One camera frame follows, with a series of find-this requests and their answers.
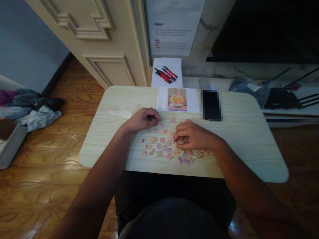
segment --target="cabinet door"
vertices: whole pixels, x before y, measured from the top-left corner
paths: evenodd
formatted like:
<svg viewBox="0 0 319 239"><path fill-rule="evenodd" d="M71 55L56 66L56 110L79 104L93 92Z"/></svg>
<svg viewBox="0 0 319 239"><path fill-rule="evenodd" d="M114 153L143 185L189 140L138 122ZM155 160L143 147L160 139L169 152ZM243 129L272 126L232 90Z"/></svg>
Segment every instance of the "cabinet door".
<svg viewBox="0 0 319 239"><path fill-rule="evenodd" d="M102 87L149 85L142 1L26 2Z"/></svg>

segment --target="hardwood floor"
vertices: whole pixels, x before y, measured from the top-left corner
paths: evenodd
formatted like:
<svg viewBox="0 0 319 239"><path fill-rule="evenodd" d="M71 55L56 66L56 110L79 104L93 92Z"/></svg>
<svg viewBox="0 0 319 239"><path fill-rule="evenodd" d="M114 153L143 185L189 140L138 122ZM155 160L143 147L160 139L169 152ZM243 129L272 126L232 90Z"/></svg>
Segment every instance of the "hardwood floor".
<svg viewBox="0 0 319 239"><path fill-rule="evenodd" d="M78 154L104 89L76 60L52 97L66 100L63 115L31 132L8 169L0 171L0 238L48 238L71 205L89 172ZM288 165L284 184L268 184L296 219L319 238L319 127L273 129ZM115 203L99 238L117 238ZM258 238L240 209L229 227L233 238Z"/></svg>

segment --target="hand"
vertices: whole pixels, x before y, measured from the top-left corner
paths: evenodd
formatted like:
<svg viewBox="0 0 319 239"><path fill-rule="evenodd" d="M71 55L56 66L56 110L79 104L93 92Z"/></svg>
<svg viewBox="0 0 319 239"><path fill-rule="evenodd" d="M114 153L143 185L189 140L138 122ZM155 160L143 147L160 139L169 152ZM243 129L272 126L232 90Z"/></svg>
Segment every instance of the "hand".
<svg viewBox="0 0 319 239"><path fill-rule="evenodd" d="M183 140L186 136L189 138L188 143L177 145L179 149L209 149L214 152L224 144L227 144L218 135L202 128L189 119L185 123L180 123L176 130L174 142Z"/></svg>
<svg viewBox="0 0 319 239"><path fill-rule="evenodd" d="M151 128L162 121L158 112L153 108L139 109L122 127L132 133L143 129Z"/></svg>

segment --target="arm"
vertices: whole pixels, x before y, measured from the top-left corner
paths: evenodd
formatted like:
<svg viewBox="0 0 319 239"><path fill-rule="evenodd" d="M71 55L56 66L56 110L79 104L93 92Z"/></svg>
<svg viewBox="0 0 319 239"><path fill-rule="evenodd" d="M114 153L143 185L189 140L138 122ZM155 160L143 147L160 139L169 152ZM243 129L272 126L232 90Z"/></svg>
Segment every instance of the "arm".
<svg viewBox="0 0 319 239"><path fill-rule="evenodd" d="M189 143L178 148L212 151L229 190L260 238L306 238L305 230L225 140L190 120L177 126L174 142L185 136Z"/></svg>
<svg viewBox="0 0 319 239"><path fill-rule="evenodd" d="M118 129L87 175L51 239L98 237L116 184L124 169L131 133L153 127L159 121L161 118L156 110L142 108Z"/></svg>

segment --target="red pen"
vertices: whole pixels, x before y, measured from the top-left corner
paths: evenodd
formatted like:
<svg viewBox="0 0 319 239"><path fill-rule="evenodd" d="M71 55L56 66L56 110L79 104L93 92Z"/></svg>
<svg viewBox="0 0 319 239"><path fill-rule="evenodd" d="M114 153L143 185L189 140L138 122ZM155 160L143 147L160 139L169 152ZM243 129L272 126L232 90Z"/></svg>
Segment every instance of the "red pen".
<svg viewBox="0 0 319 239"><path fill-rule="evenodd" d="M178 78L178 76L177 75L175 75L173 72L171 72L171 70L170 69L168 69L166 66L164 66L164 68L166 69L166 70L168 70L170 73L172 73L176 78Z"/></svg>
<svg viewBox="0 0 319 239"><path fill-rule="evenodd" d="M163 76L164 78L166 78L170 83L172 83L173 81L165 74L162 74L161 72L158 72L161 76Z"/></svg>
<svg viewBox="0 0 319 239"><path fill-rule="evenodd" d="M165 73L166 74L168 74L172 79L173 79L173 81L176 81L176 78L174 78L174 76L171 74L171 73L169 73L167 70L165 70L164 68L162 68L163 69L163 71L165 71Z"/></svg>
<svg viewBox="0 0 319 239"><path fill-rule="evenodd" d="M166 77L172 83L172 81L170 79L170 76L168 76L167 74L165 74L164 72L162 72L162 71L160 71L160 70L158 70L156 68L154 68L154 69L157 71L158 75L160 74L160 75Z"/></svg>
<svg viewBox="0 0 319 239"><path fill-rule="evenodd" d="M159 77L163 78L167 83L171 83L168 79L164 78L161 74L155 72Z"/></svg>
<svg viewBox="0 0 319 239"><path fill-rule="evenodd" d="M159 70L160 74L166 76L169 80L171 79L170 75L168 74L165 74L164 72L162 72L161 70Z"/></svg>

